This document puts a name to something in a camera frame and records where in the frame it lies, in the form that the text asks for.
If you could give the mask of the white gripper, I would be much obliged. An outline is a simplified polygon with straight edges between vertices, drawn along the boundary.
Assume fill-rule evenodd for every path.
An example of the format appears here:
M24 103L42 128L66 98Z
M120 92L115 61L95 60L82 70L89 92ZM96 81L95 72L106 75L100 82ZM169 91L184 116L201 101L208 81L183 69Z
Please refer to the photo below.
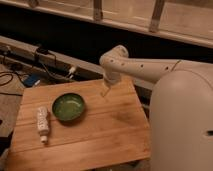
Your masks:
M102 97L105 97L109 93L111 86L114 86L121 81L121 75L117 72L105 72L103 79L106 87L104 87Z

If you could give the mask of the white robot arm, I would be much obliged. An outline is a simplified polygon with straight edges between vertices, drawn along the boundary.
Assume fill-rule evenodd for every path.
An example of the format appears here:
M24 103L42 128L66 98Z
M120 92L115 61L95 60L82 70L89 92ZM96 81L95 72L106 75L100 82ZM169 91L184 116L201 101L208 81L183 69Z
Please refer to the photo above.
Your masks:
M151 171L213 171L213 63L135 59L118 45L100 57L108 87L126 74L154 84Z

